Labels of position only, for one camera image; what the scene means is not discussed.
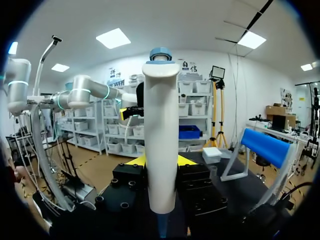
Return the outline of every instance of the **ceiling light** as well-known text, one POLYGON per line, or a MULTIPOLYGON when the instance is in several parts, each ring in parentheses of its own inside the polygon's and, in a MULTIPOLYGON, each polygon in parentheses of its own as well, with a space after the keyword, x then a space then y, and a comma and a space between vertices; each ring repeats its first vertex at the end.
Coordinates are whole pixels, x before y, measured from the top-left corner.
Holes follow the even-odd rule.
POLYGON ((51 68, 53 71, 57 71, 60 73, 63 73, 64 71, 68 70, 70 67, 66 66, 66 65, 62 65, 57 63, 56 65, 53 66, 53 68, 51 68))
POLYGON ((18 48, 18 42, 14 41, 9 48, 8 54, 15 55, 17 53, 17 48, 18 48))
POLYGON ((97 36, 95 39, 105 45, 108 49, 114 49, 122 45, 131 43, 129 38, 127 38, 127 36, 121 31, 120 28, 108 31, 102 35, 97 36))
POLYGON ((303 71, 309 71, 309 70, 312 70, 312 66, 311 64, 306 64, 306 65, 303 65, 301 66, 302 70, 303 71))
POLYGON ((265 38, 262 36, 259 36, 251 31, 247 31, 246 34, 241 38, 241 40, 238 42, 238 44, 251 48, 256 49, 261 44, 263 44, 266 41, 265 38))

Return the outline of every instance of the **poster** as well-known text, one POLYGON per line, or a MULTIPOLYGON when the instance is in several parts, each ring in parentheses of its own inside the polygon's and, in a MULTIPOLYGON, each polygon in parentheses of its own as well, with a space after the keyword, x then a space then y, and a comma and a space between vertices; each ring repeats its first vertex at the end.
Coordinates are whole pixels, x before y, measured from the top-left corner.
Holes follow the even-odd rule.
POLYGON ((179 58, 178 62, 180 65, 180 72, 181 73, 197 73, 198 67, 194 61, 188 61, 186 59, 179 58))
POLYGON ((286 113, 292 112, 292 94, 289 90, 280 88, 281 105, 286 107, 286 113))
POLYGON ((106 85, 111 86, 111 87, 120 87, 125 85, 125 80, 121 78, 122 74, 121 71, 111 67, 109 68, 109 78, 106 81, 106 85))

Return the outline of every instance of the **blue storage bin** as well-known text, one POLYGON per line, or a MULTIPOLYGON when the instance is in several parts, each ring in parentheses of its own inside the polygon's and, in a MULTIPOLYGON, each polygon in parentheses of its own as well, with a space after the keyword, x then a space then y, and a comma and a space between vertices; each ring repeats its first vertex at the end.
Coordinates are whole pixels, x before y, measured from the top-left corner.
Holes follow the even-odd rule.
POLYGON ((199 139, 200 129, 196 125, 180 125, 179 139, 199 139))

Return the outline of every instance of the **white ceiling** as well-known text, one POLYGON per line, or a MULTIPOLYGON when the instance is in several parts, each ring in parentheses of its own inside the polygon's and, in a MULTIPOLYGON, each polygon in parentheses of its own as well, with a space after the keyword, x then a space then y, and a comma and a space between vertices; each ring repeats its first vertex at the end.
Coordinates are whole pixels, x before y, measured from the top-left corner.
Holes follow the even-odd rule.
POLYGON ((315 61, 298 24, 273 2, 251 31, 267 41, 255 50, 238 41, 267 0, 50 0, 26 23, 18 37, 16 57, 32 64, 34 79, 39 59, 51 36, 63 39, 45 61, 42 81, 61 81, 83 69, 110 60, 171 49, 238 54, 267 64, 292 78, 302 78, 300 66, 315 61), (107 49, 96 36, 121 28, 131 44, 107 49), (52 71, 56 64, 70 66, 52 71))

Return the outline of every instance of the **cardboard box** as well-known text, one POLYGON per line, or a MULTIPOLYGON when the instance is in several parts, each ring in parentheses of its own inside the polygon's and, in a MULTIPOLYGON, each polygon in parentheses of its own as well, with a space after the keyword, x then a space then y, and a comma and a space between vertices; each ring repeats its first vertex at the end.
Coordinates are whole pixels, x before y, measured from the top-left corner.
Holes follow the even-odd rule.
MULTIPOLYGON (((290 115, 290 114, 284 114, 281 116, 285 116, 285 129, 288 129, 288 120, 289 120, 289 126, 292 127, 292 129, 296 128, 296 115, 290 115)), ((274 119, 274 115, 267 115, 266 119, 268 119, 269 121, 273 121, 274 119)))
POLYGON ((286 115, 286 108, 284 106, 266 106, 266 115, 286 115))

